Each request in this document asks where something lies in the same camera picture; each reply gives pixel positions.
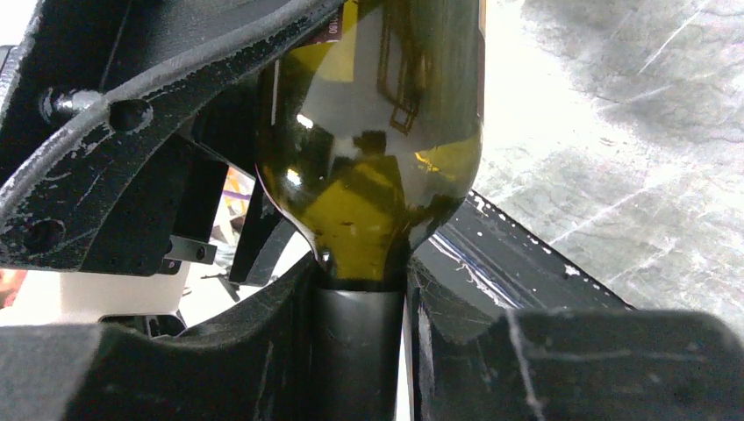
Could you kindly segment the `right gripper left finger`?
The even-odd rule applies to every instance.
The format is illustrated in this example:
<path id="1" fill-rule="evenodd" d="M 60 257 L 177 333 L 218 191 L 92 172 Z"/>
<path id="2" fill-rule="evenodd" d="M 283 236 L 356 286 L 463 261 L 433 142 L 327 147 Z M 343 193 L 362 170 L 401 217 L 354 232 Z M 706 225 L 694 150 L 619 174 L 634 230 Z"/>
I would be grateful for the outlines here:
<path id="1" fill-rule="evenodd" d="M 314 259 L 178 337 L 119 325 L 1 330 L 4 420 L 305 420 Z"/>

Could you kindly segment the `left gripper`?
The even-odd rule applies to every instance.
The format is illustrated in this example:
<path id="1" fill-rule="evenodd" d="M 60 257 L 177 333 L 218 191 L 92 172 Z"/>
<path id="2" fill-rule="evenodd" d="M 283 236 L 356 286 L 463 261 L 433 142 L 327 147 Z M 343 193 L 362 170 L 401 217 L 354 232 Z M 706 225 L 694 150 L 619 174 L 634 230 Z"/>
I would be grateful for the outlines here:
<path id="1" fill-rule="evenodd" d="M 294 230 L 178 130 L 336 1 L 39 1 L 1 75 L 1 265 L 267 285 Z M 215 252 L 210 237 L 220 244 Z"/>

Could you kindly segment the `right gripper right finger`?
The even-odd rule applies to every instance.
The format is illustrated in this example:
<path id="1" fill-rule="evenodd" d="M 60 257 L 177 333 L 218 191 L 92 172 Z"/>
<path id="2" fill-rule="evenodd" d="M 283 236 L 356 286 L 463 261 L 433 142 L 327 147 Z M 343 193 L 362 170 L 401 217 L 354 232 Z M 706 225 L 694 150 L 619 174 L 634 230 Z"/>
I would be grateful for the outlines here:
<path id="1" fill-rule="evenodd" d="M 658 310 L 484 312 L 408 269 L 417 420 L 740 420 L 743 347 Z"/>

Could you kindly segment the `green wine bottle silver cap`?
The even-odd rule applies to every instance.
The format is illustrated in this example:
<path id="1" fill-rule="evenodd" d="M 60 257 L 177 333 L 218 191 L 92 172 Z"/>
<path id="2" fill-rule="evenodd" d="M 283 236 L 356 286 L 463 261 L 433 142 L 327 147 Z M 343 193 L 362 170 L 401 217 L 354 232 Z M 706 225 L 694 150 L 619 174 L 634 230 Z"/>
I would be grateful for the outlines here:
<path id="1" fill-rule="evenodd" d="M 310 420 L 395 416 L 407 267 L 469 193 L 477 1 L 346 1 L 263 76 L 259 181 L 308 242 Z"/>

